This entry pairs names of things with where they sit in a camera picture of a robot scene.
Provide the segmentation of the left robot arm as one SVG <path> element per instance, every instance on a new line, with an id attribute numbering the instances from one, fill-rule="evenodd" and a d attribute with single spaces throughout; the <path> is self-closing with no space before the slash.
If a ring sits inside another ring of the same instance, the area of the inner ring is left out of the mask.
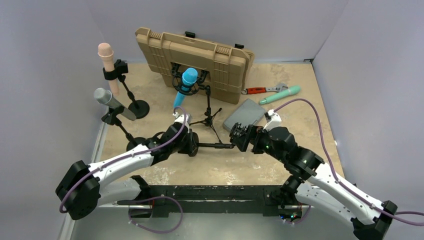
<path id="1" fill-rule="evenodd" d="M 148 185 L 140 176 L 118 179 L 136 170 L 167 160 L 174 153 L 193 157 L 198 152 L 199 136 L 191 128 L 175 122 L 160 137 L 147 138 L 142 144 L 107 160 L 86 164 L 74 162 L 57 186 L 59 211 L 80 220 L 95 208 L 119 201 L 138 205 L 149 199 Z"/>

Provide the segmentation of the black tripod shock-mount stand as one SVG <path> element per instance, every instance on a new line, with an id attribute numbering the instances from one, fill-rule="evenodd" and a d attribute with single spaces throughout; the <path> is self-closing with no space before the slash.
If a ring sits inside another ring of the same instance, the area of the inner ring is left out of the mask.
<path id="1" fill-rule="evenodd" d="M 181 67 L 181 65 L 179 63 L 172 63 L 171 64 L 172 68 L 171 68 L 171 75 L 172 75 L 172 86 L 173 88 L 177 91 L 177 83 L 179 83 L 181 81 L 180 78 L 175 78 L 176 74 L 182 74 L 183 72 L 179 71 L 179 68 Z M 188 93 L 185 93 L 186 96 L 193 96 L 196 95 L 199 91 L 204 91 L 206 94 L 206 99 L 207 99 L 207 107 L 206 110 L 204 112 L 205 115 L 205 119 L 204 120 L 200 120 L 200 121 L 196 121 L 196 122 L 192 122 L 190 123 L 190 125 L 196 125 L 196 124 L 203 124 L 206 127 L 209 127 L 213 130 L 213 132 L 215 133 L 218 142 L 219 143 L 223 143 L 220 139 L 220 137 L 218 136 L 217 131 L 215 130 L 215 127 L 213 125 L 213 120 L 215 119 L 215 116 L 222 110 L 222 108 L 219 108 L 214 114 L 212 114 L 212 108 L 211 108 L 211 86 L 208 84 L 204 84 L 206 77 L 208 76 L 210 72 L 207 70 L 201 70 L 200 71 L 200 75 L 198 73 L 198 77 L 197 77 L 197 82 L 191 87 L 190 91 Z"/>

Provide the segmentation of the black round-base shock-mount stand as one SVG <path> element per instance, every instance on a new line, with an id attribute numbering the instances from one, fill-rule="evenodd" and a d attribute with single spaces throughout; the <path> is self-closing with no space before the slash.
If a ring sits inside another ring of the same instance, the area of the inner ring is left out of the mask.
<path id="1" fill-rule="evenodd" d="M 198 148 L 213 148 L 213 149 L 234 149 L 237 148 L 234 145 L 232 145 L 231 143 L 220 143 L 220 142 L 215 142 L 215 143 L 205 143 L 205 142 L 200 142 L 199 140 L 199 144 L 198 144 Z"/>

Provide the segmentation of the blue microphone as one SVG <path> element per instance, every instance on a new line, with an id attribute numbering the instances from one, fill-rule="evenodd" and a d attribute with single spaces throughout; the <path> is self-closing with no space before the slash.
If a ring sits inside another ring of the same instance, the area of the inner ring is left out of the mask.
<path id="1" fill-rule="evenodd" d="M 176 85 L 178 90 L 173 102 L 174 108 L 182 105 L 186 97 L 185 93 L 188 93 L 192 86 L 197 82 L 198 71 L 195 68 L 189 67 L 183 73 L 176 74 L 175 78 L 180 79 L 180 82 Z"/>

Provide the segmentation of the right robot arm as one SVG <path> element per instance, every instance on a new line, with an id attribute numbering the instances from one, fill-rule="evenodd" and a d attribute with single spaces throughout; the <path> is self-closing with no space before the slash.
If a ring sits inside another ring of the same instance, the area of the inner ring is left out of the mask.
<path id="1" fill-rule="evenodd" d="M 288 204 L 298 200 L 352 225 L 359 240 L 382 240 L 392 223 L 388 214 L 398 209 L 393 202 L 378 200 L 333 173 L 331 166 L 310 149 L 299 146 L 286 127 L 270 130 L 235 124 L 230 142 L 241 152 L 252 144 L 253 154 L 268 154 L 291 174 L 280 196 Z"/>

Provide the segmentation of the mint green microphone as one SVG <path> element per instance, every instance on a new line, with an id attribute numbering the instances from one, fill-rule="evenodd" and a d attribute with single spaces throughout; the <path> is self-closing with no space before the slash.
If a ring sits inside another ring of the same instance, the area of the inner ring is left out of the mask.
<path id="1" fill-rule="evenodd" d="M 277 92 L 273 95 L 270 95 L 268 97 L 263 98 L 262 100 L 260 100 L 258 102 L 258 104 L 259 105 L 269 104 L 269 103 L 275 102 L 277 100 L 296 95 L 300 91 L 301 91 L 301 87 L 299 85 L 294 85 L 294 86 L 288 87 L 287 89 L 284 89 L 280 92 Z"/>

